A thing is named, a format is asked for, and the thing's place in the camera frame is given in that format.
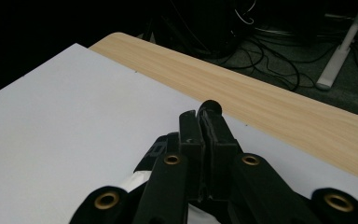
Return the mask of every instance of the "black plastic part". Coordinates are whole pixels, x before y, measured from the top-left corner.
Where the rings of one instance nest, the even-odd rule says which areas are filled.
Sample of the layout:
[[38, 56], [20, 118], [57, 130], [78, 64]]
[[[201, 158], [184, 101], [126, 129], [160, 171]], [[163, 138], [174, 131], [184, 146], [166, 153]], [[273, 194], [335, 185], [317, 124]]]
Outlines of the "black plastic part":
[[151, 171], [158, 156], [163, 155], [169, 151], [177, 151], [177, 138], [178, 133], [168, 133], [167, 135], [158, 137], [158, 139], [156, 139], [152, 147], [149, 148], [133, 172]]
[[256, 223], [321, 223], [263, 158], [239, 154], [232, 165], [232, 178], [231, 201], [244, 213], [252, 211]]
[[205, 144], [195, 110], [179, 116], [179, 150], [188, 159], [187, 198], [201, 201]]
[[315, 214], [324, 223], [358, 224], [358, 201], [338, 189], [317, 189], [312, 193], [311, 203]]
[[187, 158], [167, 153], [156, 160], [132, 224], [187, 223]]
[[228, 128], [217, 102], [204, 102], [198, 112], [198, 121], [206, 145], [205, 182], [208, 197], [225, 201], [231, 186], [229, 165], [242, 152], [240, 144]]
[[[97, 199], [104, 195], [106, 195], [105, 201], [101, 199], [101, 204], [109, 205], [112, 200], [116, 200], [117, 203], [111, 207], [107, 206], [106, 209], [97, 208], [95, 205]], [[131, 216], [131, 210], [127, 206], [127, 198], [127, 191], [121, 188], [106, 186], [96, 189], [77, 208], [70, 224], [127, 223], [127, 218]]]

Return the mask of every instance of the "black equipment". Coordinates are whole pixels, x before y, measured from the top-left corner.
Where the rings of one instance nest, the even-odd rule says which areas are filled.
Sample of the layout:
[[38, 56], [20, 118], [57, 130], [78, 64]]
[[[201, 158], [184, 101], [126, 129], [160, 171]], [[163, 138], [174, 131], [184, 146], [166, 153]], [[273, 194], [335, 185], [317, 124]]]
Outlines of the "black equipment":
[[358, 223], [358, 201], [338, 189], [311, 199], [293, 190], [262, 157], [243, 152], [216, 101], [179, 117], [179, 132], [160, 136], [137, 165], [152, 171], [131, 192], [94, 190], [70, 224], [184, 224], [192, 204], [223, 224]]

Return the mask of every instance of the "white stand leg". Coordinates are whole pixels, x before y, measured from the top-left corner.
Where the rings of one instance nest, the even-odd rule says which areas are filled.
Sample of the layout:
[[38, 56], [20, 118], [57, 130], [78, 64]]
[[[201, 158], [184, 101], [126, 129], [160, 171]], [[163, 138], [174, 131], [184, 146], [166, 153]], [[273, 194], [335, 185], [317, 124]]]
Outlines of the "white stand leg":
[[316, 82], [316, 88], [328, 91], [331, 89], [334, 80], [336, 79], [339, 70], [344, 64], [345, 59], [350, 52], [350, 45], [358, 31], [358, 13], [354, 18], [353, 24], [350, 30], [347, 32], [342, 44], [336, 49], [318, 81]]

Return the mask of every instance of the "screw hole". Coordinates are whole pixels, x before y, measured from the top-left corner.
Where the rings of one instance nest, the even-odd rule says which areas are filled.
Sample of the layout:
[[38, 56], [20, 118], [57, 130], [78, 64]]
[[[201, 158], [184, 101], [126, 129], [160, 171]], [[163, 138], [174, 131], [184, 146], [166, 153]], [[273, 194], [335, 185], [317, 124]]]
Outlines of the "screw hole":
[[255, 156], [244, 156], [242, 161], [248, 165], [258, 165], [260, 163], [260, 160]]
[[100, 210], [109, 209], [119, 201], [119, 196], [115, 191], [108, 191], [98, 196], [94, 201], [94, 206]]
[[164, 162], [169, 165], [175, 165], [180, 162], [180, 159], [179, 159], [179, 157], [177, 157], [175, 155], [171, 155], [171, 156], [166, 156], [164, 158]]
[[345, 197], [342, 197], [338, 194], [326, 194], [324, 195], [324, 200], [327, 202], [328, 205], [331, 207], [337, 209], [341, 212], [351, 212], [353, 211], [353, 204], [346, 199]]

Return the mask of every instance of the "dark background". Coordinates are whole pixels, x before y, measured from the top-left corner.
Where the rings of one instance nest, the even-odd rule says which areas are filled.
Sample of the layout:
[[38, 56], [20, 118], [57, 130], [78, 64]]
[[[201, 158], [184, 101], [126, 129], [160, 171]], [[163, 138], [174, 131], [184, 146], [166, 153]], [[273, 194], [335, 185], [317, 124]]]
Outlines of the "dark background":
[[[161, 39], [160, 45], [169, 48], [170, 41], [191, 44], [183, 24], [186, 21], [210, 49], [221, 50], [225, 47], [222, 43], [227, 42], [228, 30], [235, 25], [231, 9], [247, 8], [252, 3], [248, 0], [0, 1], [0, 89], [74, 43], [88, 48], [113, 32], [140, 35], [151, 19], [154, 19], [154, 32]], [[357, 8], [358, 0], [258, 0], [252, 13], [259, 21], [268, 14], [277, 15], [293, 26], [305, 42], [312, 42], [326, 11], [351, 14]], [[161, 21], [161, 15], [175, 24], [176, 30], [170, 30]], [[175, 31], [185, 42], [173, 35]]]

